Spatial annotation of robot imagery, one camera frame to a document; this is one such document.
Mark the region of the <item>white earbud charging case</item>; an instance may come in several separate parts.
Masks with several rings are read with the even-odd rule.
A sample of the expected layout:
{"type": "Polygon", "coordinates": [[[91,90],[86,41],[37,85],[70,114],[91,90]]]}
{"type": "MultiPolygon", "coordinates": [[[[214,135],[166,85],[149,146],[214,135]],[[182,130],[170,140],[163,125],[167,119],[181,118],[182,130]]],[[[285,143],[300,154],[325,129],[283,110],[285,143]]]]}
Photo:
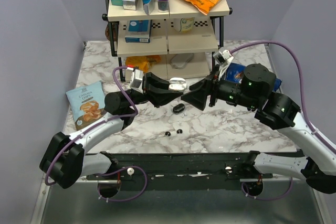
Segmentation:
{"type": "Polygon", "coordinates": [[[169,90],[183,92],[187,88],[187,82],[183,78],[173,77],[169,80],[169,90]]]}

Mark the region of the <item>black earbud charging case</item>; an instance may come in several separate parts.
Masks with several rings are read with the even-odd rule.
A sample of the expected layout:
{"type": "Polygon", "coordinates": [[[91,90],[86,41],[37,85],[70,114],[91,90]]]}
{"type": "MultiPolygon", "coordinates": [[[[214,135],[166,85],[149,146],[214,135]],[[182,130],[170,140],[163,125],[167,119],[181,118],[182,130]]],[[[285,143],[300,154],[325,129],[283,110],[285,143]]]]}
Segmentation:
{"type": "Polygon", "coordinates": [[[172,111],[174,114],[180,114],[185,110],[185,105],[180,103],[173,107],[172,111]]]}

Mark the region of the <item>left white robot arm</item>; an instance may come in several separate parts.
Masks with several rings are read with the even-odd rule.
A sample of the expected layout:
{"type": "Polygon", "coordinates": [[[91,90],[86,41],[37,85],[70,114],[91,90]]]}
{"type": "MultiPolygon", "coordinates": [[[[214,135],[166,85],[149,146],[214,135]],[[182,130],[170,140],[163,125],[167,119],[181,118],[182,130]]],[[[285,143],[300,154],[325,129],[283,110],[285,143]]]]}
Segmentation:
{"type": "Polygon", "coordinates": [[[55,134],[45,151],[39,168],[45,173],[45,183],[52,179],[63,189],[80,177],[100,174],[104,179],[116,175],[116,166],[106,154],[88,152],[112,134],[127,128],[136,117],[136,105],[150,102],[156,108],[180,97],[187,88],[186,80],[174,77],[163,80],[151,72],[134,70],[129,89],[120,89],[105,96],[105,115],[97,122],[69,135],[55,134]]]}

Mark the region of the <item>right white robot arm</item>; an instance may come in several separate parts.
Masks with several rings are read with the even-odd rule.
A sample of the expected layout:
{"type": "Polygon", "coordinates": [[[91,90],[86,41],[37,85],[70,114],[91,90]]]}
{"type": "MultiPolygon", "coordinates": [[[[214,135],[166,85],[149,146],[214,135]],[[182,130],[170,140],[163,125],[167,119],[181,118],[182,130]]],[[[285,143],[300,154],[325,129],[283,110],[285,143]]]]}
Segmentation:
{"type": "Polygon", "coordinates": [[[241,165],[249,178],[257,174],[278,174],[305,180],[313,189],[335,193],[335,153],[331,143],[322,143],[309,129],[299,105],[282,93],[274,92],[276,75],[261,64],[245,67],[241,83],[220,80],[218,73],[192,85],[182,95],[184,102],[204,110],[217,100],[243,106],[255,113],[262,124],[291,139],[303,151],[303,157],[285,157],[250,152],[250,159],[241,165]]]}

